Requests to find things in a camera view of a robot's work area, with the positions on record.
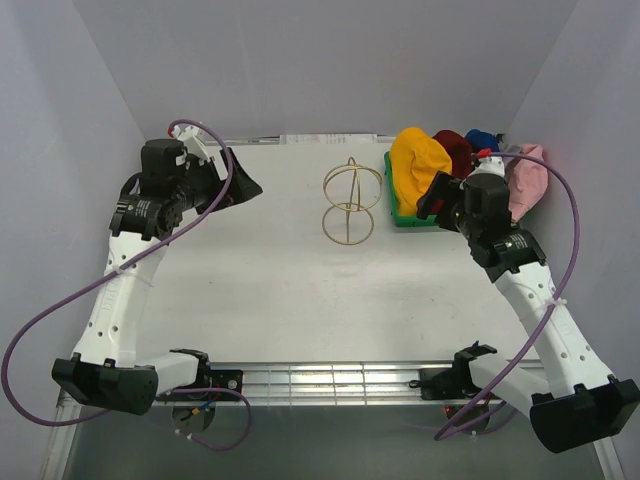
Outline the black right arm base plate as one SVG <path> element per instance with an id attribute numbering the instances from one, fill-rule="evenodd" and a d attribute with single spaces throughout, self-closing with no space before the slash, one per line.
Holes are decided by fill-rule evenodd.
<path id="1" fill-rule="evenodd" d="M 481 391 L 468 375 L 457 373 L 453 367 L 420 369 L 409 387 L 419 390 L 423 400 L 472 399 Z"/>

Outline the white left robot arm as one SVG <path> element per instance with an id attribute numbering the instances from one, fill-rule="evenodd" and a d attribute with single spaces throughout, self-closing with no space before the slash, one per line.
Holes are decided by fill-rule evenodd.
<path id="1" fill-rule="evenodd" d="M 79 403 L 143 415 L 157 397 L 177 388 L 194 400 L 210 392 L 207 354 L 172 349 L 140 361 L 136 342 L 153 277 L 167 250 L 165 241 L 184 230 L 184 213 L 223 210 L 262 192 L 232 149 L 220 154 L 227 179 L 220 178 L 204 150 L 184 141 L 155 139 L 142 147 L 141 170 L 123 186 L 109 226 L 110 278 L 98 290 L 71 357 L 52 367 L 53 380 Z"/>

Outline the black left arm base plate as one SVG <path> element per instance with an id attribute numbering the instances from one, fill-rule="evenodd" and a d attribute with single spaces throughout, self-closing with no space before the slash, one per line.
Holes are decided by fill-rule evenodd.
<path id="1" fill-rule="evenodd" d="M 180 389 L 217 388 L 242 392 L 243 371 L 238 369 L 211 369 L 209 367 L 198 370 L 193 383 L 180 386 Z M 224 392 L 196 392 L 196 393 L 162 393 L 156 396 L 157 401 L 199 402 L 207 401 L 235 401 L 236 397 Z"/>

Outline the dark red bucket hat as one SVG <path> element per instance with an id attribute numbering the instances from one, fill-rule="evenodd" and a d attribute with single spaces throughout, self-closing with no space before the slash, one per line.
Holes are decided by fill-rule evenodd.
<path id="1" fill-rule="evenodd" d="M 452 160 L 452 175 L 466 178 L 473 170 L 473 149 L 468 140 L 452 130 L 440 130 L 434 139 Z"/>

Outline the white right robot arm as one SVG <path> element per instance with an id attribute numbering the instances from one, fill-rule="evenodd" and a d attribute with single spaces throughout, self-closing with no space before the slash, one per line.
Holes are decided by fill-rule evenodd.
<path id="1" fill-rule="evenodd" d="M 437 225 L 465 237 L 472 258 L 532 340 L 544 377 L 509 369 L 495 348 L 476 342 L 456 352 L 448 369 L 415 384 L 426 399 L 494 394 L 525 414 L 553 453 L 615 436 L 638 407 L 639 388 L 632 379 L 618 379 L 588 345 L 556 295 L 538 242 L 511 222 L 508 202 L 509 188 L 498 174 L 459 179 L 439 172 L 417 206 L 425 215 L 439 203 Z"/>

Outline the yellow bucket hat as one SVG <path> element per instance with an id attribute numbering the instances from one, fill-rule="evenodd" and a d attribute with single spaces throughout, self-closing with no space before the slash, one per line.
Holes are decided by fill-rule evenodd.
<path id="1" fill-rule="evenodd" d="M 452 160 L 435 139 L 418 127 L 401 131 L 389 155 L 399 214 L 415 216 L 417 201 L 425 194 L 436 173 L 452 172 Z"/>

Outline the blue bucket hat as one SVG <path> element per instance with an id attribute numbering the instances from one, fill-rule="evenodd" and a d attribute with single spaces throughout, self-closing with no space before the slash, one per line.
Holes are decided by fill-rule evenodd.
<path id="1" fill-rule="evenodd" d="M 490 152 L 498 152 L 500 150 L 498 138 L 489 132 L 472 129 L 465 135 L 465 140 L 470 144 L 474 153 L 482 150 L 489 150 Z"/>

